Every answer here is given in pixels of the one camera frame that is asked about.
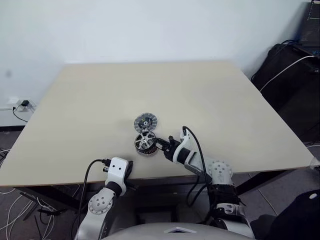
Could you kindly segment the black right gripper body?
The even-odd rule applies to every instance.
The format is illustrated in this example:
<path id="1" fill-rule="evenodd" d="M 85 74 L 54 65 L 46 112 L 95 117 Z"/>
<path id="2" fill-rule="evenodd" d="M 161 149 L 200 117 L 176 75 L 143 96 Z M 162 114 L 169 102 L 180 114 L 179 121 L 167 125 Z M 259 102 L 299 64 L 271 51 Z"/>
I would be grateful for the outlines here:
<path id="1" fill-rule="evenodd" d="M 162 146 L 164 156 L 167 160 L 169 161 L 173 160 L 174 153 L 179 145 L 180 145 L 180 142 L 175 140 L 173 136 L 170 135 L 168 137 L 168 141 L 165 141 L 164 145 Z"/>

